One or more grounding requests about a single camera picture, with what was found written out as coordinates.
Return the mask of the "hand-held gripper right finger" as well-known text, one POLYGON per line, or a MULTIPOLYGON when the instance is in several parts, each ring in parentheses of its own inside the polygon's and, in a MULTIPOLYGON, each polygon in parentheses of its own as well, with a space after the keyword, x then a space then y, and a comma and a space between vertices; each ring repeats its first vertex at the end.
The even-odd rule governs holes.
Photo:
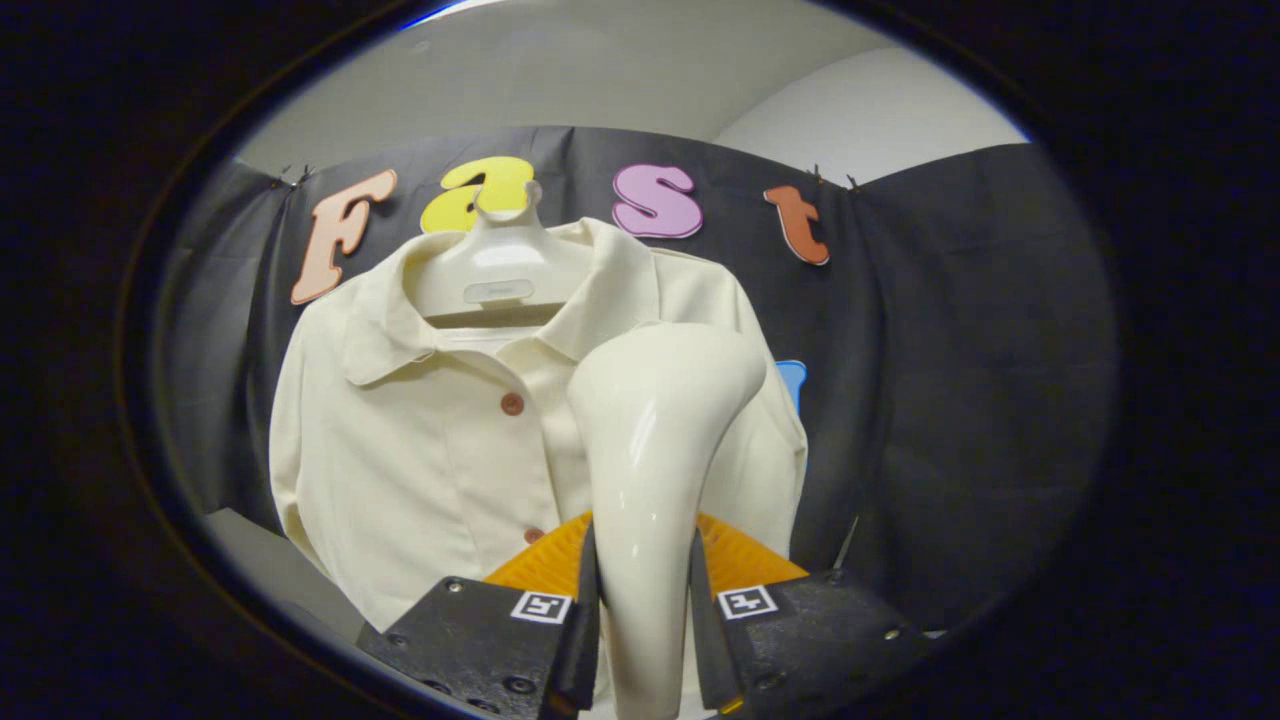
POLYGON ((721 716, 833 716, 931 650, 846 571, 805 571, 707 514, 690 552, 690 614, 703 703, 721 716))

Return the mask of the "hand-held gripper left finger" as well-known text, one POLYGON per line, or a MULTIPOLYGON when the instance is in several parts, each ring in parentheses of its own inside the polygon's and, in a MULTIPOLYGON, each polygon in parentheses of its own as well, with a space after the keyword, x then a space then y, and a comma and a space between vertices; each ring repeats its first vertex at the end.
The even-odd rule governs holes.
POLYGON ((472 717, 576 719, 594 703, 600 600, 585 512, 481 580, 440 579, 357 646, 472 717))

